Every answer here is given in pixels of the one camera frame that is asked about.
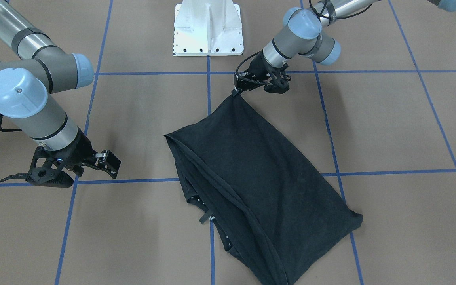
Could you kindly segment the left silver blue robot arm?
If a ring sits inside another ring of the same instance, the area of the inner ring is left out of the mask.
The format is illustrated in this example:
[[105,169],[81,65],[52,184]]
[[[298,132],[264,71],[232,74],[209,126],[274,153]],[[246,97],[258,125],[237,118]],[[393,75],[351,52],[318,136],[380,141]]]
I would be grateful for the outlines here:
[[249,67],[234,72],[232,95],[263,87],[265,92],[283,94],[289,90],[288,61],[302,56],[321,65],[331,65],[341,53],[340,43],[324,32],[337,21],[358,16],[373,0],[309,1],[309,7],[286,11],[283,28],[259,52],[248,57]]

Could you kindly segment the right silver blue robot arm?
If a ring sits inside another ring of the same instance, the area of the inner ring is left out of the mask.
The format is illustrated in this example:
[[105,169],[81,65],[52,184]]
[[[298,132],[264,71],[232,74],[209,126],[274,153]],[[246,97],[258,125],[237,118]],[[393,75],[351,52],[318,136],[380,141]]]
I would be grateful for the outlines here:
[[38,147],[27,173],[0,179],[35,186],[69,188],[67,170],[82,176],[84,167],[115,179],[121,161],[109,150],[96,152],[88,137],[53,98],[54,93],[92,83],[94,70],[83,54],[67,53],[8,2],[0,0],[0,39],[19,56],[0,61],[0,121],[9,118]]

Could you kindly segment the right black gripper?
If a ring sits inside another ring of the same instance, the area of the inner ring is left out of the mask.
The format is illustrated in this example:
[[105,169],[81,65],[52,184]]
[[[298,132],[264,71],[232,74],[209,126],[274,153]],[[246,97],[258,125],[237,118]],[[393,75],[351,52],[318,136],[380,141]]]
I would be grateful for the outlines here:
[[72,143],[61,150],[48,151],[43,146],[38,146],[25,181],[34,186],[69,188],[74,184],[74,179],[65,173],[64,169],[82,176],[84,167],[89,167],[101,170],[116,179],[120,166],[121,160],[111,151],[96,153],[91,141],[78,129]]

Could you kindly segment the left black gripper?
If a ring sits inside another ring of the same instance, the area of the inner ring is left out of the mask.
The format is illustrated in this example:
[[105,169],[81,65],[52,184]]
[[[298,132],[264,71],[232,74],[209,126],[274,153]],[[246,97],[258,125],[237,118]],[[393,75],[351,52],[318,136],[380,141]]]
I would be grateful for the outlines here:
[[287,63],[282,67],[270,65],[262,52],[252,54],[236,68],[231,96],[236,97],[242,92],[252,91],[261,86],[264,87],[265,92],[284,94],[289,90],[289,81],[291,81],[291,76],[285,72],[288,67]]

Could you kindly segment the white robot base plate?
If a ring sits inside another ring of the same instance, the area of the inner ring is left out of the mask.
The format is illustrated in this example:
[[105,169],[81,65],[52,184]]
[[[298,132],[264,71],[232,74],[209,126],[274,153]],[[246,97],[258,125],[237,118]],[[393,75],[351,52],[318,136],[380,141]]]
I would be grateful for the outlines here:
[[174,11],[174,56],[244,53],[241,8],[232,0],[183,0]]

